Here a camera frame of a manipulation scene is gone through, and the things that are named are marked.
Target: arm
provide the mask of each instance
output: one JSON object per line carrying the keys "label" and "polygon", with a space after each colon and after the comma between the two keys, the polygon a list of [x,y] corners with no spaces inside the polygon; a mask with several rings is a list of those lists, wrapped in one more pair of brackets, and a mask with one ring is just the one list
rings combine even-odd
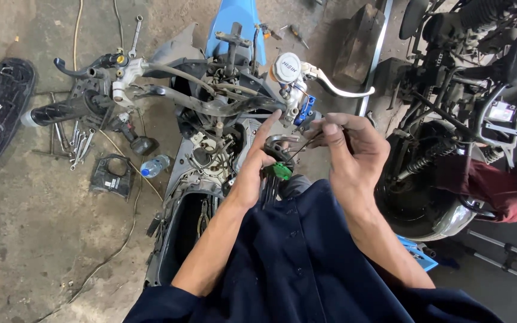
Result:
{"label": "arm", "polygon": [[281,111],[276,111],[258,129],[233,188],[209,221],[209,226],[188,254],[171,285],[195,296],[206,296],[212,291],[225,269],[242,218],[259,200],[260,170],[275,162],[261,149],[271,126],[280,115]]}
{"label": "arm", "polygon": [[[366,118],[345,113],[327,114],[305,135],[312,136],[320,129],[325,138],[314,144],[330,149],[330,185],[344,210],[356,246],[404,286],[435,288],[424,269],[402,246],[374,200],[374,188],[390,151],[388,142]],[[354,155],[348,150],[347,140]]]}

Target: white brake reservoir cap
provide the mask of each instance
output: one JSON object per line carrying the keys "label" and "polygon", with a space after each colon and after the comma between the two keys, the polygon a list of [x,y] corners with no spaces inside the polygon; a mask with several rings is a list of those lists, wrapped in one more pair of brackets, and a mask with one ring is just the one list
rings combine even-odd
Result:
{"label": "white brake reservoir cap", "polygon": [[279,83],[288,84],[300,77],[300,59],[293,53],[280,54],[272,67],[272,74]]}

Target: water bottle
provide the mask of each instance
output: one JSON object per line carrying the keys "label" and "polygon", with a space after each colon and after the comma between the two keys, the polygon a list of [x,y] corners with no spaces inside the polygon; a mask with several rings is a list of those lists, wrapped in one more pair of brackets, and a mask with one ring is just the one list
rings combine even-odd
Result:
{"label": "water bottle", "polygon": [[169,167],[171,159],[167,155],[155,156],[141,165],[141,175],[146,178],[153,178]]}

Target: silver brake lever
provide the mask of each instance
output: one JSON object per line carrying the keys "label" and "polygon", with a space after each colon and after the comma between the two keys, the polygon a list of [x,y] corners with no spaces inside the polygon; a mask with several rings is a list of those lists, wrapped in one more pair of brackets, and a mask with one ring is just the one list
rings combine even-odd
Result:
{"label": "silver brake lever", "polygon": [[334,94],[338,95],[339,97],[364,98],[373,94],[375,91],[374,87],[371,87],[370,90],[368,90],[368,92],[363,93],[352,93],[337,89],[336,86],[330,83],[330,80],[326,77],[322,70],[320,70],[316,66],[311,65],[310,63],[302,62],[302,72],[304,73],[306,78],[318,81],[320,85],[324,86],[325,88],[327,88]]}

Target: red object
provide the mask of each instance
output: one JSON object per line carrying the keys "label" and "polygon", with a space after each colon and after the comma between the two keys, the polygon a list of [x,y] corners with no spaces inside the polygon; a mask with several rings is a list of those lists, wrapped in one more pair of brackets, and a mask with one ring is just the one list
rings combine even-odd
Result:
{"label": "red object", "polygon": [[436,159],[436,188],[489,203],[492,222],[517,222],[517,175],[463,155]]}

